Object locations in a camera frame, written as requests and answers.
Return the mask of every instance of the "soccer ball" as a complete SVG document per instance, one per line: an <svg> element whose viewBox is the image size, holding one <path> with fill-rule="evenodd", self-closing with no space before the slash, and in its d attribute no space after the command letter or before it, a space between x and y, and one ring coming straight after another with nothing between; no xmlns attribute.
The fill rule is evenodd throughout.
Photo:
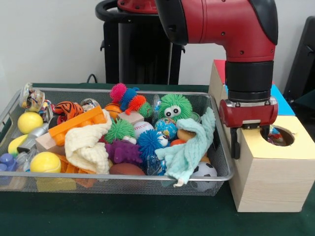
<svg viewBox="0 0 315 236"><path fill-rule="evenodd" d="M199 162L196 169L194 169L191 177L217 177L218 173L213 165L207 162ZM190 181L193 189L198 192L205 192L208 189L213 189L216 183L213 181Z"/></svg>

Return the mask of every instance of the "caterpillar toy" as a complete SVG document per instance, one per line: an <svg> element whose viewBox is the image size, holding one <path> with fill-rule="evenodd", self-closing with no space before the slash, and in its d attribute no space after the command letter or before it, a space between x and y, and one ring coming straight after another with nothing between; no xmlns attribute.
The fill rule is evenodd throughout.
<svg viewBox="0 0 315 236"><path fill-rule="evenodd" d="M152 115L152 107L147 102L147 99L138 95L139 88L127 88L126 85L119 83L113 86L110 97L113 103L120 103L120 109L127 115L131 111L136 111L144 118L149 118Z"/></svg>

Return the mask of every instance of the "tennis ball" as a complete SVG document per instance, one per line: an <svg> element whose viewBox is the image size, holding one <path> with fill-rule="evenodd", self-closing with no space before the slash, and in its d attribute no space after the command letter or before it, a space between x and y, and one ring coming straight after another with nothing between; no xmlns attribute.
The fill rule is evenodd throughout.
<svg viewBox="0 0 315 236"><path fill-rule="evenodd" d="M60 173L61 161L59 157L52 152L41 152L31 161L31 172Z"/></svg>
<svg viewBox="0 0 315 236"><path fill-rule="evenodd" d="M18 128L23 134L29 134L42 125L43 119L36 112L25 112L18 119Z"/></svg>

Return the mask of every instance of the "red robot arm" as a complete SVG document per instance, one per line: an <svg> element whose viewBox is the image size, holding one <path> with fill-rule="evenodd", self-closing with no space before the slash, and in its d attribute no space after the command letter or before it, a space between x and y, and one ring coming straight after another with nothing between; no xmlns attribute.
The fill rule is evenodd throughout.
<svg viewBox="0 0 315 236"><path fill-rule="evenodd" d="M278 115L271 97L278 43L274 0L156 0L156 6L173 43L216 43L225 48L228 100L220 102L220 117L231 127L232 155L238 158L235 129L269 127Z"/></svg>

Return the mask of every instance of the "metal basket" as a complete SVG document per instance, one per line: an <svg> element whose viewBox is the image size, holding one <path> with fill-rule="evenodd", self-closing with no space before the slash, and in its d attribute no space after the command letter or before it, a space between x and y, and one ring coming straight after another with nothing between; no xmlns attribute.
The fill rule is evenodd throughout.
<svg viewBox="0 0 315 236"><path fill-rule="evenodd" d="M109 90L39 88L53 104L61 101L78 101L93 98L102 107L111 102ZM153 96L163 96L170 92L141 91L152 103ZM7 152L9 143L22 135L17 128L17 120L24 112L18 105L19 92L15 94L0 116L0 154ZM208 151L208 157L218 172L217 177L194 177L187 185L174 188L175 180L166 176L124 176L92 174L55 174L0 172L0 191L21 192L65 192L65 193L103 193L103 194L154 194L154 195L199 195L214 196L224 181L233 176L232 161L214 99L199 92L181 92L191 102L193 111L203 115L209 106L216 116L214 142Z"/></svg>

